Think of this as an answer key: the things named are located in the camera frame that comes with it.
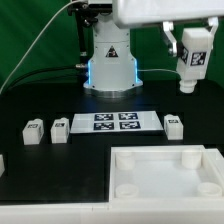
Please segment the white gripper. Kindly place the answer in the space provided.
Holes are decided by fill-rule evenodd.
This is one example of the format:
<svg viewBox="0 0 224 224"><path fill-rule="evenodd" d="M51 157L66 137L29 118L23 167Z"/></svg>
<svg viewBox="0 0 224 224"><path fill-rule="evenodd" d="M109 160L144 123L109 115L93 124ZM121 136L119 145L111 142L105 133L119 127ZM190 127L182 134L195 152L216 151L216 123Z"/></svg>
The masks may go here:
<svg viewBox="0 0 224 224"><path fill-rule="evenodd" d="M215 35L224 16L224 0L112 0L113 20L119 28L137 28L162 23L168 53L179 57L182 44L172 31L174 21L209 18L209 32Z"/></svg>

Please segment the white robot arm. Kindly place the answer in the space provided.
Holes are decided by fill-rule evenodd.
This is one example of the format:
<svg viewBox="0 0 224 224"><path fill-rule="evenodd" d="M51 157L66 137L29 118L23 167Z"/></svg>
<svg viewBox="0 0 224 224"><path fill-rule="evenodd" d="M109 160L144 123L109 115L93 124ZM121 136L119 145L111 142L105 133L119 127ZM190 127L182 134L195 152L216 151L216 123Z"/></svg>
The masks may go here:
<svg viewBox="0 0 224 224"><path fill-rule="evenodd" d="M130 30L150 25L162 28L170 54L178 59L182 92L193 92L205 78L224 0L87 0L87 7L97 13L97 22L86 91L116 98L143 85L130 51Z"/></svg>

